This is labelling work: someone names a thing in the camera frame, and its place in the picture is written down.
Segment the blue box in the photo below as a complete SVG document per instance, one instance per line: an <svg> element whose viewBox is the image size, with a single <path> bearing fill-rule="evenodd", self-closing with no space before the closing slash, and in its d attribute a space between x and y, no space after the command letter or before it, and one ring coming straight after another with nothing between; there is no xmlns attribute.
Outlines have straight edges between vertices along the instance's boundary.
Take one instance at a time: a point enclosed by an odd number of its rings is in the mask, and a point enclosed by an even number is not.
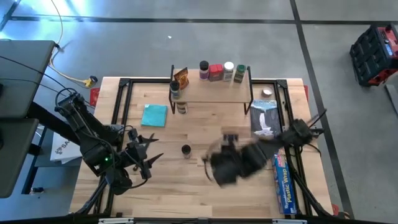
<svg viewBox="0 0 398 224"><path fill-rule="evenodd" d="M296 200L285 155L274 154L272 168L274 169L279 213L284 215L294 215L297 213Z"/></svg>

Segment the green bottle cap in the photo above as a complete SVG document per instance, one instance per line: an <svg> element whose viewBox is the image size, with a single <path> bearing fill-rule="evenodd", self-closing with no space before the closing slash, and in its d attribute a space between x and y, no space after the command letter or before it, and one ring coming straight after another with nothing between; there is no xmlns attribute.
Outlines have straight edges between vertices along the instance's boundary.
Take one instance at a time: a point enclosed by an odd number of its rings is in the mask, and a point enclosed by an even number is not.
<svg viewBox="0 0 398 224"><path fill-rule="evenodd" d="M238 65L238 66L236 67L236 69L237 69L239 72L244 72L245 69L246 69L246 67L245 67L244 65Z"/></svg>

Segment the teal cloth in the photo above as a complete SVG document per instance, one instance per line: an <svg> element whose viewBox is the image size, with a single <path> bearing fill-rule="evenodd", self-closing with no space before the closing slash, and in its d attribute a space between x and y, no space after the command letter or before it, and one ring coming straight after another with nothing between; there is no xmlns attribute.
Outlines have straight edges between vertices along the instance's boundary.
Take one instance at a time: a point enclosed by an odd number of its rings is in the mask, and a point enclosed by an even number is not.
<svg viewBox="0 0 398 224"><path fill-rule="evenodd" d="M145 105L141 125L164 127L166 123L167 106Z"/></svg>

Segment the white cable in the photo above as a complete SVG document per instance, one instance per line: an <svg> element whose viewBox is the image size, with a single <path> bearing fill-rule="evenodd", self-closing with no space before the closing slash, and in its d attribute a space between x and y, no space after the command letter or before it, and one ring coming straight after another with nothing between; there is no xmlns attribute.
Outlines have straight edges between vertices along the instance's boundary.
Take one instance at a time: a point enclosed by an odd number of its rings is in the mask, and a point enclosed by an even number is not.
<svg viewBox="0 0 398 224"><path fill-rule="evenodd" d="M58 8L57 8L57 6L55 5L54 1L51 0L51 2L52 2L52 4L54 5L54 8L55 8L55 10L56 10L57 13L58 13L58 17L60 18L60 22L61 22L61 35L60 35L60 38L59 38L59 40L58 40L58 42L57 42L57 44L59 45L59 43L61 42L62 36L63 36L63 22L62 22L61 14L60 14L60 12L58 11ZM85 81L84 81L84 80L79 80L79 79L77 79L77 78L69 77L68 75L66 75L66 74L64 74L64 73L62 73L62 72L60 72L60 71L58 71L58 70L55 68L55 65L54 65L54 58L55 58L55 56L56 56L56 54L54 53L54 52L55 52L55 49L56 49L56 48L54 48L54 49L52 50L49 67L50 67L52 70L54 70L55 72L57 72L59 75L65 77L65 78L67 78L67 79L69 79L69 80L72 80L72 81L75 81L75 82L80 82L80 83L84 83L84 84L85 84Z"/></svg>

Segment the gray floor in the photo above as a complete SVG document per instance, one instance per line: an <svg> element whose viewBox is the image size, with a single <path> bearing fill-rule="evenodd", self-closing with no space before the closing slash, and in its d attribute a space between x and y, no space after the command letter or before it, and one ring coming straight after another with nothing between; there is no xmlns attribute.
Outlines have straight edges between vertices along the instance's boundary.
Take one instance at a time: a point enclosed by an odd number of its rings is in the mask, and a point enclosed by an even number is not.
<svg viewBox="0 0 398 224"><path fill-rule="evenodd" d="M0 12L12 1L0 3ZM294 19L289 0L59 0L64 16L186 19ZM395 0L295 0L301 20L398 21ZM57 15L50 1L22 0L13 16ZM303 25L308 51L345 178L356 219L397 223L397 115L383 87L361 88L348 55L352 43L369 26ZM1 38L58 40L57 21L9 21ZM196 67L201 60L246 63L254 77L303 78L310 87L310 109L315 98L295 24L64 22L57 68L74 77L166 77L170 65ZM89 91L48 69L49 75L88 98ZM44 78L44 85L60 89ZM398 78L388 83L398 87ZM55 94L40 87L35 101L53 111ZM325 140L320 141L331 200L340 195ZM43 168L35 184L48 187L40 198L19 194L0 200L0 220L68 212L78 167ZM20 179L26 175L23 169ZM54 204L62 206L55 210Z"/></svg>

